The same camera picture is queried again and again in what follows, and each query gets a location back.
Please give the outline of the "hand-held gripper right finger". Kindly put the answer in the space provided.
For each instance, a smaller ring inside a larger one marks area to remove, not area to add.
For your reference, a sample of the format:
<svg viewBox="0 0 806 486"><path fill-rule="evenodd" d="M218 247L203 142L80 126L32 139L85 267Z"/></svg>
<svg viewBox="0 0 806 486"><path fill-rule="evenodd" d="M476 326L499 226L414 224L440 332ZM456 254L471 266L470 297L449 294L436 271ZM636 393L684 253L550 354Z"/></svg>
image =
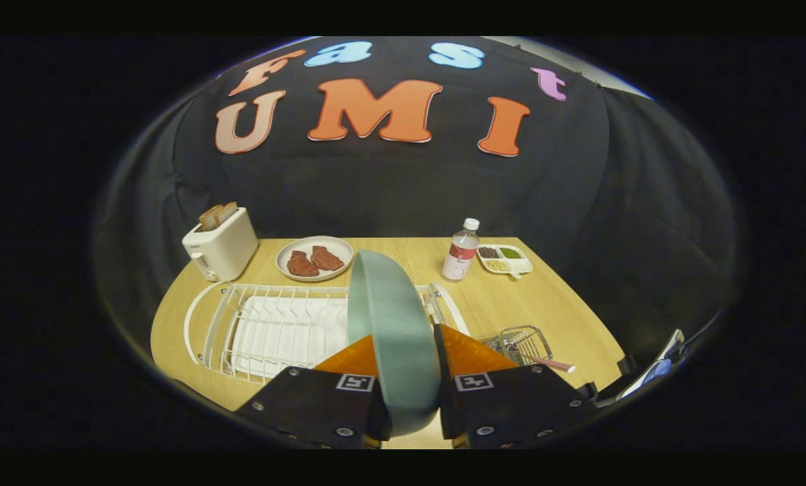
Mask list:
<svg viewBox="0 0 806 486"><path fill-rule="evenodd" d="M548 445L590 425L599 408L545 364L509 360L446 324L434 327L443 439L454 449Z"/></svg>

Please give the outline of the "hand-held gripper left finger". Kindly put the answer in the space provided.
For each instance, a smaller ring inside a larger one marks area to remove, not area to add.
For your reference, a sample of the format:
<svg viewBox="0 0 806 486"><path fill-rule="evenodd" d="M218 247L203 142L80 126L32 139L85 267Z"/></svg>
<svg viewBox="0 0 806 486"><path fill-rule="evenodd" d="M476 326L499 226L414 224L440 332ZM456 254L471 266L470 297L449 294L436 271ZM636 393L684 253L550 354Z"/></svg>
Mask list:
<svg viewBox="0 0 806 486"><path fill-rule="evenodd" d="M286 367L234 414L315 448L378 449L393 430L371 335L311 369Z"/></svg>

